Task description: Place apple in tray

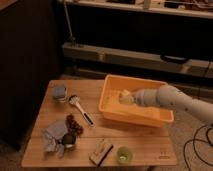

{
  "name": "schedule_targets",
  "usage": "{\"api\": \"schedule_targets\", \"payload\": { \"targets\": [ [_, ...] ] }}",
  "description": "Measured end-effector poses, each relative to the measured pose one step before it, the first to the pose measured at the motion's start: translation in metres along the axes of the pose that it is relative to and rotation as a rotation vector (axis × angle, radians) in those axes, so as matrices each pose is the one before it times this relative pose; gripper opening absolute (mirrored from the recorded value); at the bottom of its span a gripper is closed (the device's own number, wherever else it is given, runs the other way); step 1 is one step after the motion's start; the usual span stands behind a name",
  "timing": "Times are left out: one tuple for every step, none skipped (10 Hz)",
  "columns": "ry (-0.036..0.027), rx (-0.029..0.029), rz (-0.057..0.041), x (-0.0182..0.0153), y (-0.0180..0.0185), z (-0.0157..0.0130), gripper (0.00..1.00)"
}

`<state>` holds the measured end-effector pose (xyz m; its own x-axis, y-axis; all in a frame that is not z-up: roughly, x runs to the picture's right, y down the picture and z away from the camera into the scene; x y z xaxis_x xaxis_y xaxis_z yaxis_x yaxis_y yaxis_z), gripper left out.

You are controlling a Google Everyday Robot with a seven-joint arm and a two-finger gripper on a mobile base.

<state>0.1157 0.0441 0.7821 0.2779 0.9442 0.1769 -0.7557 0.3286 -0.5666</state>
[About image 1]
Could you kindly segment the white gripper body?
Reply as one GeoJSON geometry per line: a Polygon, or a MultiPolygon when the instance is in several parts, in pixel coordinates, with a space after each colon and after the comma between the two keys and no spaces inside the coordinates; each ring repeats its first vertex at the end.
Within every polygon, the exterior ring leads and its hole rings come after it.
{"type": "Polygon", "coordinates": [[[142,107],[159,107],[156,89],[140,89],[132,93],[134,101],[142,107]]]}

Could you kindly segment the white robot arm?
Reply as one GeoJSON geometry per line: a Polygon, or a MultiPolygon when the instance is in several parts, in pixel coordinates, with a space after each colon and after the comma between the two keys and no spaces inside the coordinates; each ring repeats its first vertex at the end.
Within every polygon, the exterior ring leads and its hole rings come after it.
{"type": "Polygon", "coordinates": [[[213,125],[213,104],[194,99],[174,86],[163,85],[157,89],[140,89],[132,95],[138,106],[185,111],[198,120],[213,125]]]}

